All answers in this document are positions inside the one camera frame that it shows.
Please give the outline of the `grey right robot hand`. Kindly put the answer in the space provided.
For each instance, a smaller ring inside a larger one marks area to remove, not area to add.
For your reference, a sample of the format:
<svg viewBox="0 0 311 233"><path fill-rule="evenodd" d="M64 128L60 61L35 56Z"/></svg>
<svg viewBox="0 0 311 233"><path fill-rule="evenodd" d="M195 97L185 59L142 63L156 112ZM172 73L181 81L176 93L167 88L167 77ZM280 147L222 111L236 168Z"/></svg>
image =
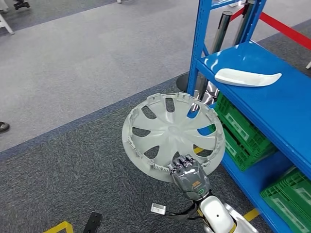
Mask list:
<svg viewBox="0 0 311 233"><path fill-rule="evenodd" d="M189 200L199 201L210 193L211 185L207 174L189 154L174 159L168 168L173 181Z"/></svg>

